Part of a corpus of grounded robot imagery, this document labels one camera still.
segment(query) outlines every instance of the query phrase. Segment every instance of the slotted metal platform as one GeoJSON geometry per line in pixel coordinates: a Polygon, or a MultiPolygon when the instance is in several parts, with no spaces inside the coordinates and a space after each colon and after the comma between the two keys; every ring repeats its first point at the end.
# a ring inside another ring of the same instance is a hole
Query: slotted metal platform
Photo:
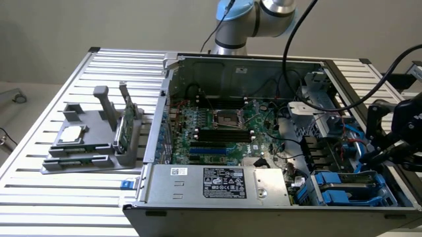
{"type": "MultiPolygon", "coordinates": [[[[0,168],[0,236],[137,236],[118,207],[120,197],[133,199],[134,191],[118,188],[121,180],[140,174],[162,80],[164,54],[120,49],[101,49],[86,54],[0,168]],[[122,109],[117,89],[120,80],[128,81],[132,100],[144,109],[146,118],[140,133],[136,168],[41,175],[38,169],[64,120],[59,111],[65,103],[77,102],[84,110],[100,109],[92,91],[96,85],[106,85],[109,100],[117,109],[122,109]]],[[[332,60],[356,93],[363,96],[379,81],[379,72],[359,60],[332,60]]],[[[393,103],[403,99],[388,84],[365,104],[376,98],[393,103]]],[[[385,131],[389,126],[391,116],[383,121],[385,131]]]]}

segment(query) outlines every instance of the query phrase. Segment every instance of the motherboard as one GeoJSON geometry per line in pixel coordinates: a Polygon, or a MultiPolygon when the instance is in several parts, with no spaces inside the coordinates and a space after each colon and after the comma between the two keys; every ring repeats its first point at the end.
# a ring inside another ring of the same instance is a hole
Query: motherboard
{"type": "Polygon", "coordinates": [[[273,102],[178,101],[170,108],[172,164],[252,165],[280,146],[273,102]]]}

